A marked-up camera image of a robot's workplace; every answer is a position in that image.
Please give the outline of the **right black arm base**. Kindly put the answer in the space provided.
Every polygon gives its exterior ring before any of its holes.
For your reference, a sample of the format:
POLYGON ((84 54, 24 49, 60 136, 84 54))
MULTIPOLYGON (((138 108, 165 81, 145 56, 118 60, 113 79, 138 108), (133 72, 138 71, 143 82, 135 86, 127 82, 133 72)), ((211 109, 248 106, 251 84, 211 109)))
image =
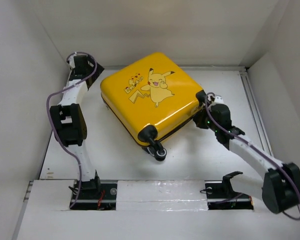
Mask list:
POLYGON ((242 175, 240 171, 228 173, 221 181, 206 181, 199 192, 206 195, 208 210, 253 210, 252 198, 249 195, 235 192, 230 180, 242 175))

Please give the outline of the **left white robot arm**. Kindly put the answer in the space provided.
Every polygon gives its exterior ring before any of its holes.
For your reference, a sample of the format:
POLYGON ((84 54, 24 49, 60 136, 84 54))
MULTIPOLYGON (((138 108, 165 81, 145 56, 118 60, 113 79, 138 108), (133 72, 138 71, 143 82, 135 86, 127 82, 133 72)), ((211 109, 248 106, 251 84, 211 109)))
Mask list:
POLYGON ((81 102, 104 67, 85 52, 70 54, 66 63, 69 75, 65 87, 47 97, 46 111, 55 139, 78 165, 77 182, 70 187, 74 198, 92 200, 102 189, 86 147, 88 128, 81 102))

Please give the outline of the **yellow hard-shell suitcase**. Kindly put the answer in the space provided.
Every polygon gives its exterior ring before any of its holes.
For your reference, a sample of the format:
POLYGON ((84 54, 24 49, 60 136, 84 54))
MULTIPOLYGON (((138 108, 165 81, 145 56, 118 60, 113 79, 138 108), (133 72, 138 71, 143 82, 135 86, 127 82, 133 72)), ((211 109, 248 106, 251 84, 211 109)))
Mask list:
POLYGON ((162 52, 155 52, 107 76, 101 97, 134 141, 157 161, 162 141, 202 109, 205 91, 162 52))

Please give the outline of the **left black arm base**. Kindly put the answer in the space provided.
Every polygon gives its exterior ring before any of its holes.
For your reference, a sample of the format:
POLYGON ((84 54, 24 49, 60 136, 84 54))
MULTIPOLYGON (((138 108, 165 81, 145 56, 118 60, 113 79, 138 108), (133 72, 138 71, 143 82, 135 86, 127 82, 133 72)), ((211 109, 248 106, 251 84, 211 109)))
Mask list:
POLYGON ((74 211, 114 211, 116 210, 118 181, 91 180, 69 186, 71 199, 69 209, 74 211))

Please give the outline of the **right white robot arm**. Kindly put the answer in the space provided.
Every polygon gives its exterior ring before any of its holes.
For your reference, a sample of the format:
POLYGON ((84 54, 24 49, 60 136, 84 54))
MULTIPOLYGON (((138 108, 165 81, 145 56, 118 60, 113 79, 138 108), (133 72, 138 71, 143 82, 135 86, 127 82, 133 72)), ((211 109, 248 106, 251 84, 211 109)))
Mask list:
POLYGON ((244 131, 232 125, 227 105, 215 101, 200 101, 200 111, 193 120, 200 129, 212 130, 217 142, 248 163, 261 177, 255 180, 241 171, 223 176, 218 188, 225 199, 221 204, 238 199, 243 194, 263 201, 274 214, 285 214, 297 206, 300 214, 300 168, 284 163, 255 146, 244 131))

